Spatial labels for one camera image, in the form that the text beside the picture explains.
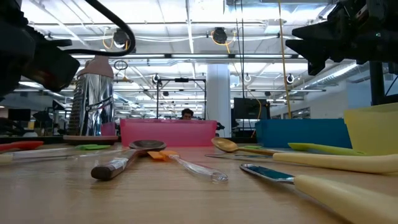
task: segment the pink plastic bin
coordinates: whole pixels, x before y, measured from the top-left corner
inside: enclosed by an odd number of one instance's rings
[[[167,146],[212,146],[217,121],[121,119],[123,146],[137,140],[158,140]]]

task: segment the metal canister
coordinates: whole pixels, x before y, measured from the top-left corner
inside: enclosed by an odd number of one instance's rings
[[[107,57],[95,56],[77,74],[68,134],[100,136],[101,126],[113,122],[113,71]]]

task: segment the yellow utensil handle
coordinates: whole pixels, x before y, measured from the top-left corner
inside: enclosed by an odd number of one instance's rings
[[[398,223],[398,199],[318,177],[299,175],[296,188],[355,224]]]
[[[275,153],[275,161],[294,162],[317,167],[385,174],[398,172],[398,154],[388,156],[335,156],[304,153]]]
[[[13,159],[14,159],[13,154],[1,154],[0,155],[0,164],[8,164],[8,163],[12,162]]]
[[[275,154],[275,152],[272,151],[268,151],[265,149],[246,149],[246,148],[239,148],[239,151],[243,151],[243,152],[251,152],[251,153],[256,153],[256,154],[260,154],[260,155],[267,155],[267,156],[272,156]]]
[[[293,150],[297,151],[315,149],[322,152],[329,152],[332,154],[342,155],[342,156],[366,156],[365,153],[363,152],[356,152],[352,149],[347,149],[343,147],[324,146],[312,143],[289,143],[289,146]]]

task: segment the person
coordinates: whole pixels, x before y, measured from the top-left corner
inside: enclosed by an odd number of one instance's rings
[[[193,111],[190,109],[184,109],[181,111],[181,118],[180,119],[186,119],[186,120],[191,120],[193,117]]]
[[[59,135],[59,133],[58,133],[59,128],[60,128],[59,124],[54,124],[53,133],[52,133],[53,136]]]

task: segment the wooden knife handle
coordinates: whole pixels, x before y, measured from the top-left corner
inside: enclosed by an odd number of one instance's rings
[[[111,161],[100,164],[91,170],[92,178],[98,180],[111,180],[121,174],[138,156],[136,150],[125,152],[123,157],[116,157]]]
[[[299,175],[296,188],[355,224],[398,223],[398,199],[332,180]]]
[[[275,152],[268,151],[266,149],[246,149],[246,148],[239,148],[239,151],[243,152],[251,152],[251,153],[256,153],[260,155],[267,155],[267,156],[272,156],[275,154]]]
[[[388,156],[336,156],[305,153],[275,153],[275,161],[294,162],[323,168],[386,174],[398,172],[398,154]]]

